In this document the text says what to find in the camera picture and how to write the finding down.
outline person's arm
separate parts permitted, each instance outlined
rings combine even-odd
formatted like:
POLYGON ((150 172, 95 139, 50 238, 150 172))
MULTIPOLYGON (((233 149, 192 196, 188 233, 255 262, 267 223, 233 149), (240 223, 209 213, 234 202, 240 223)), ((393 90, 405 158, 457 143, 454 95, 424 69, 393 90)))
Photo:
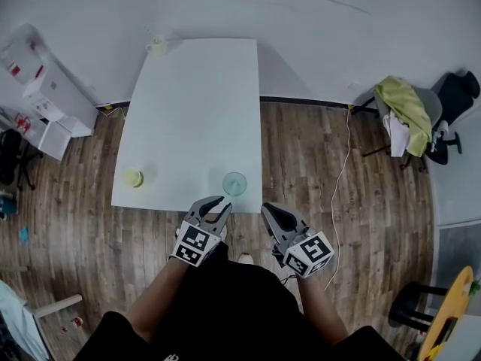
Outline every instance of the person's arm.
POLYGON ((152 340, 188 268, 188 263, 171 257, 127 312, 127 320, 145 341, 150 343, 152 340))
POLYGON ((297 277, 304 315, 327 344, 334 345, 349 336, 344 322, 327 297, 316 276, 297 277))

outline white cable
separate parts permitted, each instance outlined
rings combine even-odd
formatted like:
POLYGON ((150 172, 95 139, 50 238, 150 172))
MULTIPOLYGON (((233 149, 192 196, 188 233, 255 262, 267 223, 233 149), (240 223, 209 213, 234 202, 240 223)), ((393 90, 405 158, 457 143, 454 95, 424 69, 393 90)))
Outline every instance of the white cable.
POLYGON ((346 162, 347 159, 349 158, 349 155, 351 154, 351 130, 349 129, 349 114, 351 113, 350 110, 347 110, 347 118, 346 118, 346 128, 347 128, 347 155, 344 160, 343 168, 340 170, 339 175, 337 176, 336 180, 336 187, 334 188, 334 192, 332 193, 331 197, 331 216, 332 216, 332 226, 334 227, 334 232, 336 233, 336 239, 337 239, 337 264, 336 264, 336 269, 334 270, 334 274, 332 275, 331 279, 329 280, 328 284, 325 285, 324 290, 326 290, 329 286, 329 284, 332 282, 334 277, 337 274, 337 271, 339 270, 339 263, 340 263, 340 241, 339 241, 339 234, 337 233, 336 229, 336 223, 334 222, 334 207, 333 207, 333 201, 334 197, 337 192, 337 186, 339 185, 339 179, 340 176, 344 173, 344 169, 346 168, 346 162))
POLYGON ((123 112, 123 108, 122 108, 122 107, 118 107, 118 108, 116 108, 115 110, 109 112, 108 114, 106 114, 106 113, 103 112, 103 111, 99 111, 99 112, 100 112, 102 115, 104 115, 104 116, 106 116, 106 117, 109 117, 111 114, 113 114, 113 113, 114 113, 115 111, 117 111, 117 110, 121 110, 121 111, 122 111, 123 119, 125 120, 125 119, 126 119, 126 113, 123 112))

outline white wall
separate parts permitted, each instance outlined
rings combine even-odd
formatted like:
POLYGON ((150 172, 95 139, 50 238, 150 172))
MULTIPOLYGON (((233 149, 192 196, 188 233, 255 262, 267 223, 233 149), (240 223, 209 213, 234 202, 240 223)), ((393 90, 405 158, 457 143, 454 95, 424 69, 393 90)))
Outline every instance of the white wall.
MULTIPOLYGON (((259 40, 261 94, 352 102, 387 74, 430 86, 481 77, 481 0, 0 0, 0 40, 37 27, 98 102, 130 99, 144 26, 180 38, 259 40)), ((0 104, 20 88, 0 71, 0 104)))
POLYGON ((458 131, 463 154, 449 148, 447 165, 430 164, 439 226, 481 220, 481 108, 449 127, 458 131))

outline yellow cloth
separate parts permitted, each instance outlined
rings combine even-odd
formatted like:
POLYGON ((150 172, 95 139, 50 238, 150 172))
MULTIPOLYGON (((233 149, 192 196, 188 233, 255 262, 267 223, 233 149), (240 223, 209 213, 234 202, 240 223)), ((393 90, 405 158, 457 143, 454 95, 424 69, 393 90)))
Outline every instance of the yellow cloth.
POLYGON ((426 144, 432 141, 432 127, 414 88, 401 79, 388 76, 377 85, 376 92, 398 118, 409 126, 407 151, 414 156, 422 156, 426 144))

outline black chair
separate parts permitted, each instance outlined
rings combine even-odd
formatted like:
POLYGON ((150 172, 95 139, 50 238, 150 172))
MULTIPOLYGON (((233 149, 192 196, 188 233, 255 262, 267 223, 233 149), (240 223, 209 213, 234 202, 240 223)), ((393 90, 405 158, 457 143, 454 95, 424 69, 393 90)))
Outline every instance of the black chair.
POLYGON ((30 188, 35 190, 35 185, 30 182, 27 165, 37 156, 43 157, 43 154, 38 151, 28 156, 27 154, 29 152, 30 144, 26 145, 25 150, 22 153, 20 150, 21 143, 22 136, 12 129, 0 134, 0 182, 2 182, 5 186, 10 186, 14 182, 15 169, 18 166, 18 190, 23 190, 20 184, 23 176, 25 176, 30 188))
MULTIPOLYGON (((447 74, 440 83, 437 94, 443 106, 440 121, 445 120, 450 126, 461 114, 473 107, 474 99, 479 96, 480 87, 478 80, 470 71, 464 76, 447 74)), ((431 144, 428 144, 425 154, 433 162, 447 165, 448 146, 452 145, 456 145, 458 152, 462 153, 461 139, 457 132, 455 132, 455 138, 450 141, 438 138, 435 151, 431 152, 431 144)))

